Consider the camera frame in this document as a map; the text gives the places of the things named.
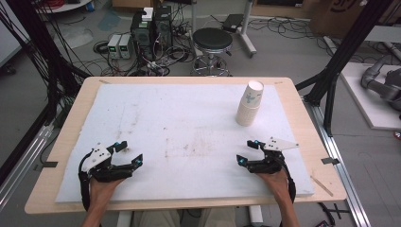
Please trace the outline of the person's left leg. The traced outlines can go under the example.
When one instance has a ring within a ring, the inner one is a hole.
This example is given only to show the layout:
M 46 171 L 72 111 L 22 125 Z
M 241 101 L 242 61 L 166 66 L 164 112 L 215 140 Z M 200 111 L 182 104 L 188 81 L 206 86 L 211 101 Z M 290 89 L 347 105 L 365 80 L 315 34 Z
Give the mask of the person's left leg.
M 137 211 L 133 227 L 180 227 L 180 215 L 175 210 Z

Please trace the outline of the black flat device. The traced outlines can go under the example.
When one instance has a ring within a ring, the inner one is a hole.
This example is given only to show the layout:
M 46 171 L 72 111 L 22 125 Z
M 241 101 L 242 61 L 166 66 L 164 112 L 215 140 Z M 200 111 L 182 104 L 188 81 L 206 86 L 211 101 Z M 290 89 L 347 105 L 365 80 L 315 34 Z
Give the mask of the black flat device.
M 222 29 L 229 32 L 236 32 L 243 20 L 242 14 L 229 14 L 222 24 Z

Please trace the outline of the grey power supply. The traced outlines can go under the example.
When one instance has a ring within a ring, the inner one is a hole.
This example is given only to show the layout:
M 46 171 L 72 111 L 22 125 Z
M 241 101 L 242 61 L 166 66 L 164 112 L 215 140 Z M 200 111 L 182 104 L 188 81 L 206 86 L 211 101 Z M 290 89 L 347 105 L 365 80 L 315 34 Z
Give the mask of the grey power supply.
M 122 59 L 129 59 L 132 54 L 133 46 L 130 34 L 123 34 L 119 41 L 120 55 Z
M 108 42 L 109 55 L 112 59 L 120 59 L 121 54 L 119 50 L 119 42 L 121 36 L 114 34 Z

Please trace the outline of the cardboard box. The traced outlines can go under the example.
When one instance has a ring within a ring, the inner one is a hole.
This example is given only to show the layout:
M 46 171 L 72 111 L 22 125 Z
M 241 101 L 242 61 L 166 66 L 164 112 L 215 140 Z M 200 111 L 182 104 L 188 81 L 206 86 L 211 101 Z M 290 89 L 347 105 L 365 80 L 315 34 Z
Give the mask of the cardboard box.
M 357 18 L 371 0 L 321 0 L 309 22 L 310 30 L 315 35 L 332 38 L 345 38 L 350 31 L 365 29 L 368 20 L 376 10 L 363 21 Z

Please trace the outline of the aluminium rail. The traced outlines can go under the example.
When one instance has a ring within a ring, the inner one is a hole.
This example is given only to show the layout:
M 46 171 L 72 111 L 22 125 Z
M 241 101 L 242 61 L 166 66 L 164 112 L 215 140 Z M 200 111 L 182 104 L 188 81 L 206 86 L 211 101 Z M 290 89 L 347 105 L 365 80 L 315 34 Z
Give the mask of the aluminium rail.
M 363 205 L 358 197 L 351 177 L 347 171 L 346 165 L 342 160 L 340 150 L 336 144 L 336 141 L 323 127 L 323 111 L 320 107 L 312 106 L 307 102 L 304 102 L 304 104 L 306 110 L 309 112 L 312 122 L 315 124 L 315 128 L 317 129 L 321 140 L 323 141 L 323 145 L 325 146 L 328 156 L 339 161 L 338 164 L 334 164 L 334 168 L 338 172 L 338 175 L 340 176 L 340 181 L 344 186 L 346 192 L 346 202 L 354 223 L 357 227 L 372 227 L 363 208 Z
M 35 136 L 29 141 L 27 147 L 23 151 L 22 157 L 11 170 L 6 180 L 0 186 L 0 213 L 4 210 L 9 199 L 21 183 L 35 160 L 44 150 L 47 141 L 53 133 L 53 126 L 42 126 Z

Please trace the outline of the white table leg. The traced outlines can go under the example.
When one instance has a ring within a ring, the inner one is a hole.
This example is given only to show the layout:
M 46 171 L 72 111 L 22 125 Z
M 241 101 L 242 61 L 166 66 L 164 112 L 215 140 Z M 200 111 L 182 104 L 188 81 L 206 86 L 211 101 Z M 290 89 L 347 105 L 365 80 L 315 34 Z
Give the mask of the white table leg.
M 251 205 L 249 207 L 249 215 L 252 227 L 261 227 L 263 225 L 263 215 L 260 205 Z

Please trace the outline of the black round stool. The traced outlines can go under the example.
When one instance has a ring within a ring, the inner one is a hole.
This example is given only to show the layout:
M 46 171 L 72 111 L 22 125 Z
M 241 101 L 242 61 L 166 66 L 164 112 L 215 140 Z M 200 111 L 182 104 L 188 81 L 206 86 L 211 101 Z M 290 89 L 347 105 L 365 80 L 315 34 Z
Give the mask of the black round stool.
M 226 31 L 205 27 L 198 29 L 192 36 L 194 47 L 201 52 L 192 63 L 191 74 L 207 77 L 230 77 L 227 62 L 219 54 L 231 55 L 232 36 Z

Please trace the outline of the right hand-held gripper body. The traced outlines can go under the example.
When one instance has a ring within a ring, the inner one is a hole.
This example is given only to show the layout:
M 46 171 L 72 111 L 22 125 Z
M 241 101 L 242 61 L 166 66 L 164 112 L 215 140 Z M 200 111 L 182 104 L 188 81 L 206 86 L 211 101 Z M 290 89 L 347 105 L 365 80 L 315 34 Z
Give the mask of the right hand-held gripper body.
M 263 151 L 264 158 L 258 161 L 249 161 L 247 168 L 251 173 L 276 173 L 285 167 L 286 161 L 283 151 L 286 149 L 298 148 L 299 144 L 287 140 L 271 137 L 265 144 Z

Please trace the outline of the thin wooden stick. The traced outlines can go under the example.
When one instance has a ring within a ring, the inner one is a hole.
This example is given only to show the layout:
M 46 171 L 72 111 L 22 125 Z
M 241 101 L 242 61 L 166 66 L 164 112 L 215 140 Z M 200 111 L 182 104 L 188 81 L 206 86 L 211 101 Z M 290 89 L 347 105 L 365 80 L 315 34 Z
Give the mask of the thin wooden stick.
M 310 178 L 322 189 L 324 190 L 330 197 L 333 197 L 334 194 L 331 192 L 321 181 L 316 179 L 314 176 L 310 176 Z

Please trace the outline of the person's leg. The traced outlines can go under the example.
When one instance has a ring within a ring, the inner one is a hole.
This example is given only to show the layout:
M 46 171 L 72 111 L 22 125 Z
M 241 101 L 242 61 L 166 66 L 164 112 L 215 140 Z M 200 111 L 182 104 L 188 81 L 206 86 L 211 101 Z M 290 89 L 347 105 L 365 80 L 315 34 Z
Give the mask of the person's leg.
M 180 215 L 175 210 L 137 211 L 133 227 L 180 227 Z
M 233 207 L 203 209 L 199 227 L 236 227 L 235 209 Z

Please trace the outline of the white platform board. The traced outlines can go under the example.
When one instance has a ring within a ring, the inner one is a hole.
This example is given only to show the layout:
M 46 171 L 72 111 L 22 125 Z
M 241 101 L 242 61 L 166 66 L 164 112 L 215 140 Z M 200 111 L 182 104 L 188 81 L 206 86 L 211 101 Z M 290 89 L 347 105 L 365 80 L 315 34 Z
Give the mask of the white platform board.
M 369 67 L 369 63 L 349 62 L 341 77 L 371 129 L 401 131 L 401 112 L 393 109 L 379 94 L 360 85 L 362 74 Z

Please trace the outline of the black metal frame post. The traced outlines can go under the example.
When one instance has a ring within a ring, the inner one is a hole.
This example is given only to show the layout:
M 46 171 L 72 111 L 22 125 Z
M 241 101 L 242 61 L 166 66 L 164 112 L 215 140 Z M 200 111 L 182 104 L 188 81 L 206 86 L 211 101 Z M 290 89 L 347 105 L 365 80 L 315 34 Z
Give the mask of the black metal frame post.
M 31 44 L 23 41 L 12 28 L 9 31 L 31 58 L 46 83 L 48 100 L 46 122 L 49 123 L 56 117 L 60 99 L 75 97 L 78 94 L 80 85 L 77 78 L 86 79 L 90 75 L 62 56 L 30 0 L 6 0 L 6 2 L 25 29 Z
M 337 80 L 347 62 L 365 41 L 383 13 L 391 5 L 392 0 L 368 0 L 366 6 L 356 21 L 342 39 L 340 47 L 334 53 L 324 69 L 312 78 L 295 85 L 297 91 L 312 85 L 310 92 L 304 96 L 307 103 L 318 107 L 326 96 L 323 116 L 323 128 L 328 136 L 332 137 L 332 115 L 335 103 Z

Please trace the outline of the stack of nested paper cups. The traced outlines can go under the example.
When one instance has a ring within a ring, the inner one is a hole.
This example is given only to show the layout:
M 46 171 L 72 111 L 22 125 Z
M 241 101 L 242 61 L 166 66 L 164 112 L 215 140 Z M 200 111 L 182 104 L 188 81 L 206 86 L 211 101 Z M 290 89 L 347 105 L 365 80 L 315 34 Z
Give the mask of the stack of nested paper cups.
M 249 127 L 255 120 L 259 107 L 249 107 L 240 102 L 235 116 L 235 121 L 240 126 Z

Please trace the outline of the white foam mat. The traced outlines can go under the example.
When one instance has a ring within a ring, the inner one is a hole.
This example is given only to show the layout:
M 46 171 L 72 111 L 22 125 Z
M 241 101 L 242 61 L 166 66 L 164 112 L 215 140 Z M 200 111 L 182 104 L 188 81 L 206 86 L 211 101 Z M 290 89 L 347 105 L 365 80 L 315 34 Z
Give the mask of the white foam mat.
M 103 84 L 68 160 L 58 202 L 80 201 L 78 165 L 102 144 L 125 141 L 113 156 L 142 166 L 118 186 L 115 201 L 251 198 L 269 195 L 260 178 L 239 166 L 263 152 L 248 141 L 292 141 L 292 130 L 275 86 L 264 88 L 249 127 L 235 121 L 242 84 Z

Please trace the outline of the person's right hand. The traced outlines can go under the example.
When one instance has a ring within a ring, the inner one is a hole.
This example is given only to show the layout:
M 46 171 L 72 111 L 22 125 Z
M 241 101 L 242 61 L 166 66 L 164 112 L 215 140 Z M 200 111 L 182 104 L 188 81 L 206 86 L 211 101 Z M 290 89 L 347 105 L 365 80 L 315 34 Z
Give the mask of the person's right hand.
M 279 204 L 291 204 L 291 199 L 288 193 L 287 174 L 284 170 L 273 174 L 257 173 L 257 176 L 265 182 Z

